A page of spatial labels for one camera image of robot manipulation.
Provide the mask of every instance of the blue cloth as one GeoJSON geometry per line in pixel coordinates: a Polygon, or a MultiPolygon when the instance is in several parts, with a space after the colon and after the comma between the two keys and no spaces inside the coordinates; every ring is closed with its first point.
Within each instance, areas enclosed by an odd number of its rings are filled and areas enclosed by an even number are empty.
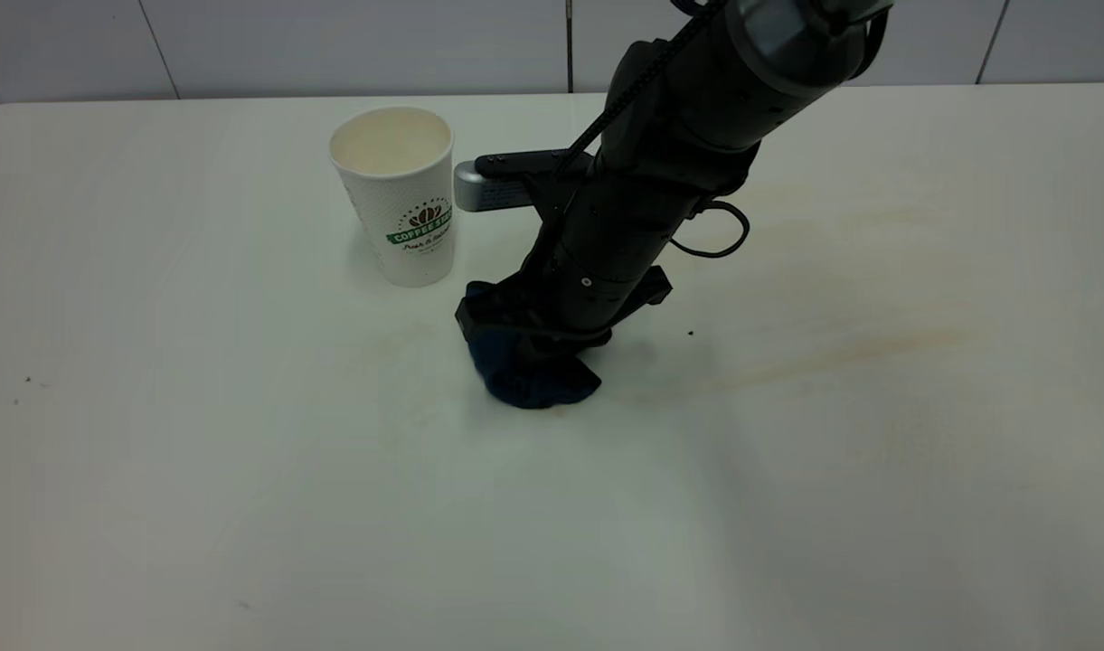
{"type": "MultiPolygon", "coordinates": [[[[468,296],[478,294],[467,288],[468,296]]],[[[575,357],[555,357],[538,366],[519,367],[516,345],[520,334],[488,331],[467,343],[487,391],[501,403],[519,408],[549,408],[581,403],[601,386],[601,378],[575,357]]]]}

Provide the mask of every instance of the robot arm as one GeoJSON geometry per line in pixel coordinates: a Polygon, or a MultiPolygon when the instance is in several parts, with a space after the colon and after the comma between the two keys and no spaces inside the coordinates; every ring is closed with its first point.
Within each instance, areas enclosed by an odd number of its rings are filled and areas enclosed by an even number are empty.
{"type": "Polygon", "coordinates": [[[746,235],[743,214],[714,199],[741,188],[768,132],[869,67],[892,0],[675,3],[692,20],[627,50],[605,111],[571,148],[477,160],[480,180],[511,183],[543,225],[519,273],[461,301],[468,342],[507,331],[518,365],[571,357],[671,291],[651,264],[684,218],[731,210],[746,235]]]}

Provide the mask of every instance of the paper cup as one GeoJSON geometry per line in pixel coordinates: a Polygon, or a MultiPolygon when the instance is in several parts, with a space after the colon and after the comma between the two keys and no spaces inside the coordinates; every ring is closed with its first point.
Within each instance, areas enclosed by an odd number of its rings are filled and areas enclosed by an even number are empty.
{"type": "Polygon", "coordinates": [[[422,288],[454,260],[452,128],[413,107],[374,108],[331,136],[331,162],[382,276],[422,288]]]}

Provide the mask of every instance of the black cable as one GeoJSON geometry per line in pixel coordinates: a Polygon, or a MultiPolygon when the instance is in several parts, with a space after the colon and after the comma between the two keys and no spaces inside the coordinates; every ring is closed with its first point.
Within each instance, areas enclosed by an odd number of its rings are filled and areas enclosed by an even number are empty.
{"type": "Polygon", "coordinates": [[[888,24],[890,24],[890,11],[888,9],[878,13],[869,22],[869,32],[866,33],[866,57],[862,58],[861,66],[852,74],[852,77],[849,77],[850,79],[866,74],[869,66],[873,65],[877,54],[882,50],[882,42],[885,41],[885,28],[888,24]]]}
{"type": "Polygon", "coordinates": [[[701,4],[697,0],[672,0],[672,6],[689,17],[696,17],[701,8],[701,4]]]}
{"type": "Polygon", "coordinates": [[[567,149],[567,153],[564,153],[564,157],[560,159],[560,164],[556,166],[555,172],[552,174],[554,174],[554,177],[561,177],[561,174],[563,174],[565,170],[572,166],[572,162],[575,162],[575,160],[580,158],[580,153],[584,152],[584,149],[586,149],[588,145],[592,145],[592,140],[596,140],[596,137],[601,135],[601,132],[604,132],[604,129],[608,128],[608,125],[612,124],[613,120],[620,117],[620,114],[625,111],[625,108],[630,107],[631,103],[635,103],[636,98],[638,98],[639,94],[646,89],[647,85],[649,85],[649,83],[651,83],[651,81],[656,77],[659,77],[659,74],[664,72],[664,68],[672,62],[672,58],[675,58],[677,54],[684,49],[684,45],[688,45],[688,42],[696,38],[697,34],[699,34],[700,31],[708,25],[708,23],[712,20],[712,17],[716,15],[716,13],[720,12],[726,3],[729,3],[729,0],[709,0],[708,4],[704,4],[703,8],[700,9],[700,12],[698,12],[696,17],[692,17],[691,21],[688,21],[688,24],[680,28],[680,32],[677,32],[676,36],[672,36],[672,40],[668,41],[667,45],[660,50],[660,53],[651,60],[651,63],[648,63],[647,66],[644,67],[644,71],[639,73],[638,77],[636,77],[633,83],[629,83],[629,85],[625,87],[625,90],[623,90],[620,95],[617,95],[617,98],[613,99],[612,103],[608,104],[608,107],[604,108],[604,113],[602,113],[601,116],[592,120],[592,125],[588,125],[588,128],[585,128],[584,132],[581,132],[580,138],[576,138],[576,141],[573,142],[572,147],[567,149]]]}
{"type": "Polygon", "coordinates": [[[734,253],[736,253],[736,249],[741,247],[741,244],[745,243],[745,238],[749,238],[749,232],[752,231],[752,226],[749,223],[749,217],[746,217],[745,213],[741,212],[741,209],[737,209],[737,206],[732,205],[732,203],[725,203],[725,202],[712,202],[712,203],[709,203],[709,205],[708,205],[707,209],[702,210],[701,212],[699,212],[697,214],[701,214],[701,213],[703,213],[704,211],[707,211],[709,209],[718,209],[718,210],[725,211],[725,212],[732,214],[733,217],[736,217],[736,220],[739,220],[739,222],[741,222],[741,226],[742,226],[741,238],[739,238],[731,247],[724,248],[724,250],[722,250],[722,252],[715,252],[715,253],[712,253],[712,252],[698,252],[696,248],[689,248],[689,247],[683,246],[683,244],[680,244],[676,239],[668,239],[668,242],[671,243],[672,246],[675,246],[676,248],[680,248],[680,250],[684,252],[686,254],[693,255],[693,256],[697,256],[697,257],[712,257],[712,258],[716,258],[716,257],[730,256],[730,255],[733,255],[734,253]]]}

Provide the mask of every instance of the brown stain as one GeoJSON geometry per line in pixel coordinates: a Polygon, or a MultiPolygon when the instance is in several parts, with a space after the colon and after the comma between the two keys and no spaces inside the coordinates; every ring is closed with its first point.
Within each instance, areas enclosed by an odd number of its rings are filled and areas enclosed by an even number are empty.
{"type": "Polygon", "coordinates": [[[953,346],[967,342],[968,333],[960,330],[935,329],[924,330],[907,338],[884,338],[862,342],[848,348],[830,350],[811,357],[802,357],[787,363],[773,363],[769,366],[742,371],[728,371],[720,375],[709,376],[699,383],[684,384],[682,387],[669,388],[666,392],[643,394],[636,396],[638,403],[675,403],[677,399],[693,396],[721,394],[762,386],[762,384],[782,383],[788,378],[802,375],[824,373],[849,363],[866,362],[870,359],[891,357],[896,354],[953,346]]]}

